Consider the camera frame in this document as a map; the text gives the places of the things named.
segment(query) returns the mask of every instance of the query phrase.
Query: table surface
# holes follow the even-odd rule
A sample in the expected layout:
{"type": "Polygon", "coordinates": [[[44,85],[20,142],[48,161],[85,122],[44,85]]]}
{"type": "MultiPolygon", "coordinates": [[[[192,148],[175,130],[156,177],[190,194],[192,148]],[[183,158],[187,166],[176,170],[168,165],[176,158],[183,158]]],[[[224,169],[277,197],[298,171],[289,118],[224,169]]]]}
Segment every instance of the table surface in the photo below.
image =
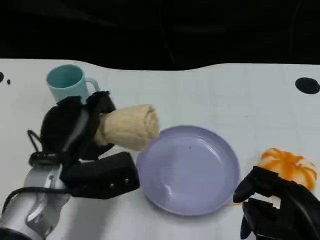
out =
{"type": "MultiPolygon", "coordinates": [[[[237,154],[242,177],[272,147],[320,166],[320,93],[307,95],[295,87],[301,77],[320,80],[320,66],[218,64],[186,71],[131,71],[71,60],[0,59],[5,77],[0,83],[1,204],[23,185],[30,170],[33,148],[26,131],[39,133],[44,114],[54,106],[45,78],[62,64],[80,66],[111,92],[117,108],[153,104],[162,129],[196,125],[218,133],[237,154]]],[[[108,154],[120,151],[115,147],[108,154]]],[[[131,154],[136,159],[137,152],[131,154]]],[[[314,194],[320,197],[319,186],[314,194]]],[[[201,217],[173,215],[149,203],[140,188],[110,200],[72,198],[48,239],[238,240],[242,215],[239,205],[201,217]]]]}

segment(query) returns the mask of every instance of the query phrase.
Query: black sticker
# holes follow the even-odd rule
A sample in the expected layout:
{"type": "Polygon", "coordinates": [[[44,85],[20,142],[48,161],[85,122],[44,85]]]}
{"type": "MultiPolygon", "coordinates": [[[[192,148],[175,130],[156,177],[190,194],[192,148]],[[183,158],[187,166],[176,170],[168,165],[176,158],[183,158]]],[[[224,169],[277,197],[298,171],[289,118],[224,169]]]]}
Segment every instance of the black sticker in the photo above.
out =
{"type": "Polygon", "coordinates": [[[0,83],[4,80],[4,78],[5,78],[5,75],[2,72],[0,72],[0,83]]]}
{"type": "Polygon", "coordinates": [[[317,94],[320,86],[317,80],[309,77],[301,77],[295,81],[295,86],[304,94],[317,94]]]}

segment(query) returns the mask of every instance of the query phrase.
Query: purple plate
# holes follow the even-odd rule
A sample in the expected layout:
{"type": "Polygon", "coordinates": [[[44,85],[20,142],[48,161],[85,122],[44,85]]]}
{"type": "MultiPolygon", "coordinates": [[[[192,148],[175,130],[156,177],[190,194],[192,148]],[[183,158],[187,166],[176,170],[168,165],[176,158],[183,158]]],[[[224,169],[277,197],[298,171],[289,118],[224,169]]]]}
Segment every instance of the purple plate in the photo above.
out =
{"type": "Polygon", "coordinates": [[[211,213],[233,195],[240,179],[238,159],[217,134],[196,126],[160,133],[137,158],[145,195],[169,212],[211,213]]]}

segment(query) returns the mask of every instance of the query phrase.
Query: black cable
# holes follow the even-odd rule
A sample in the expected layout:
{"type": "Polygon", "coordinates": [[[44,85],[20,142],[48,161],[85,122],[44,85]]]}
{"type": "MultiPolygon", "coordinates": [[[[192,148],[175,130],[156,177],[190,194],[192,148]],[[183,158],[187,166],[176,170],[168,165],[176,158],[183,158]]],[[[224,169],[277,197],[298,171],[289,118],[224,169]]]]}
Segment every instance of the black cable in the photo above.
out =
{"type": "Polygon", "coordinates": [[[14,190],[7,196],[7,198],[4,201],[3,207],[2,207],[2,215],[4,215],[8,204],[18,194],[24,194],[24,193],[35,193],[35,194],[71,194],[71,191],[69,189],[53,189],[53,188],[47,188],[47,187],[40,187],[40,186],[25,186],[18,188],[17,190],[14,190]]]}
{"type": "Polygon", "coordinates": [[[35,151],[39,152],[39,148],[37,147],[35,140],[32,137],[35,137],[35,139],[37,139],[39,141],[39,143],[41,143],[40,137],[32,130],[28,130],[28,131],[26,131],[26,133],[28,134],[28,137],[29,137],[35,151]]]}

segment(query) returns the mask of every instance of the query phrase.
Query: small pumpkin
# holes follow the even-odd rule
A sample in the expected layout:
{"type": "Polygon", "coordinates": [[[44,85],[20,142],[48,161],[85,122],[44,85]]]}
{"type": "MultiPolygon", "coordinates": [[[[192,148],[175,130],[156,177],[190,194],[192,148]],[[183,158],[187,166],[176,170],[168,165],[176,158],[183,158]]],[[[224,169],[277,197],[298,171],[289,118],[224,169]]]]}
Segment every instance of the small pumpkin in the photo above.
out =
{"type": "Polygon", "coordinates": [[[282,179],[295,181],[310,191],[316,187],[317,169],[303,156],[295,156],[291,152],[271,148],[262,154],[258,166],[278,173],[282,179]]]}

